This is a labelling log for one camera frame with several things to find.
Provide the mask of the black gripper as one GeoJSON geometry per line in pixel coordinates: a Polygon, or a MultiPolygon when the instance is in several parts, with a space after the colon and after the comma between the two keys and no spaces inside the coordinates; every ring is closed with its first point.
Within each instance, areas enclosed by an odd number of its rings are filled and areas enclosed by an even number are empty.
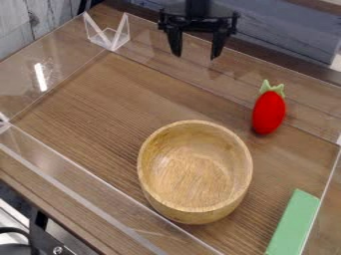
{"type": "Polygon", "coordinates": [[[217,58],[228,35],[236,33],[239,18],[237,11],[223,7],[214,11],[206,9],[200,14],[182,8],[165,7],[160,12],[158,28],[168,32],[172,53],[181,56],[182,32],[212,33],[210,58],[217,58]]]}

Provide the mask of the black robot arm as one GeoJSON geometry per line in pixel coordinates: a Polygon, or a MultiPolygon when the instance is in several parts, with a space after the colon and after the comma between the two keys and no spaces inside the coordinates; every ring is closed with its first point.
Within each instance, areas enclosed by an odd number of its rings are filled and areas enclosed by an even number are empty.
{"type": "Polygon", "coordinates": [[[219,0],[169,0],[160,11],[158,27],[168,34],[170,50],[182,54],[182,33],[212,35],[210,58],[223,52],[225,42],[237,34],[240,13],[224,7],[219,0]]]}

